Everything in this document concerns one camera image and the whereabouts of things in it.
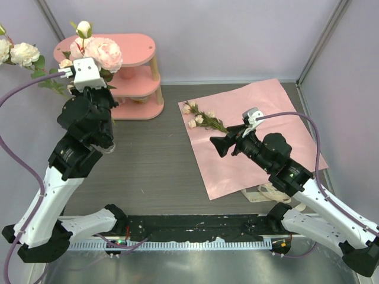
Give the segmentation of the cream printed ribbon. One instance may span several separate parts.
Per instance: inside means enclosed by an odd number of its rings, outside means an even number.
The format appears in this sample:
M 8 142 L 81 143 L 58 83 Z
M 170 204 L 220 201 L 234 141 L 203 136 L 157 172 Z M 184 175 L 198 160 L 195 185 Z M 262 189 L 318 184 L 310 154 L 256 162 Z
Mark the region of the cream printed ribbon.
M 241 193 L 250 203 L 275 201 L 276 203 L 290 204 L 291 197 L 277 190 L 272 183 L 258 185 L 256 192 L 242 189 Z

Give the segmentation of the cream rose flower stem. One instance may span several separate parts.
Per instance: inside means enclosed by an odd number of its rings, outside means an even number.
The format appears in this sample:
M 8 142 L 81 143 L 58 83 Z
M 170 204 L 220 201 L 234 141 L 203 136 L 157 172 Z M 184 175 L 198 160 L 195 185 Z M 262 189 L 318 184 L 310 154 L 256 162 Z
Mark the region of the cream rose flower stem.
M 71 53 L 72 53 L 71 51 L 62 51 L 62 55 L 64 59 L 61 60 L 59 63 L 60 69 L 65 69 L 73 65 L 73 61 L 70 59 Z M 72 94 L 72 91 L 71 91 L 72 88 L 74 88 L 73 80 L 71 80 L 70 83 L 67 85 L 67 90 L 70 94 Z

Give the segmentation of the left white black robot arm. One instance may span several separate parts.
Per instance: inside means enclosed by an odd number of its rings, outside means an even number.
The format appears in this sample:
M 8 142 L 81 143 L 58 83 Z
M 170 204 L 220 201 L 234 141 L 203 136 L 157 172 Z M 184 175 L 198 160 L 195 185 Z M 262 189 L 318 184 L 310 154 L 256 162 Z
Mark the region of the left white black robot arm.
M 77 241 L 100 233 L 119 236 L 126 229 L 127 217 L 114 204 L 71 221 L 59 219 L 69 198 L 102 157 L 100 149 L 114 145 L 111 109 L 118 104 L 109 89 L 85 87 L 72 93 L 57 118 L 66 134 L 48 159 L 44 192 L 36 194 L 17 224 L 2 230 L 7 242 L 16 240 L 20 245 L 17 254 L 25 263 L 51 263 Z

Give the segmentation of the pink peony flower stem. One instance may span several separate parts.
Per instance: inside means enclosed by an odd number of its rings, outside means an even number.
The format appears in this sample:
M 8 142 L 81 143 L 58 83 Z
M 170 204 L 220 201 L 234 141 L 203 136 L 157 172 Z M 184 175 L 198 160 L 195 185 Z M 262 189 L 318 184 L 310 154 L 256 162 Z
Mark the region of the pink peony flower stem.
M 100 75 L 107 83 L 110 83 L 123 64 L 119 45 L 110 38 L 93 37 L 92 24 L 88 21 L 70 24 L 78 36 L 70 44 L 70 57 L 73 60 L 92 57 L 99 68 Z

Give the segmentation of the pink flower bouquet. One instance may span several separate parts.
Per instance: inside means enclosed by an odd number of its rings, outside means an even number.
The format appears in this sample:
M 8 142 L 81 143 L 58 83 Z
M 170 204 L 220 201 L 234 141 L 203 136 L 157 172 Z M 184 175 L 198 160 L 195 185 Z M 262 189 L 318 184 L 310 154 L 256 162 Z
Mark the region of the pink flower bouquet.
M 199 109 L 195 101 L 185 101 L 182 108 L 184 115 L 193 115 L 194 117 L 187 122 L 190 129 L 202 127 L 206 130 L 217 130 L 222 133 L 228 133 L 223 121 L 218 119 L 213 111 L 203 112 Z

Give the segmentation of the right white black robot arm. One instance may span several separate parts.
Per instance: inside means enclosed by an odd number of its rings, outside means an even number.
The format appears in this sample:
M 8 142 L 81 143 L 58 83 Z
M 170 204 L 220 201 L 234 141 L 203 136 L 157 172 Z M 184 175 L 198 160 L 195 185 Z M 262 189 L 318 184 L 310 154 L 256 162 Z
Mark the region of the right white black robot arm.
M 252 130 L 230 127 L 224 137 L 211 137 L 220 157 L 233 147 L 233 155 L 243 153 L 269 176 L 278 191 L 311 208 L 322 219 L 302 214 L 286 204 L 269 212 L 267 225 L 279 234 L 284 230 L 301 234 L 334 251 L 354 272 L 371 277 L 378 266 L 378 224 L 363 217 L 319 185 L 312 172 L 290 157 L 292 148 L 280 133 L 259 140 Z

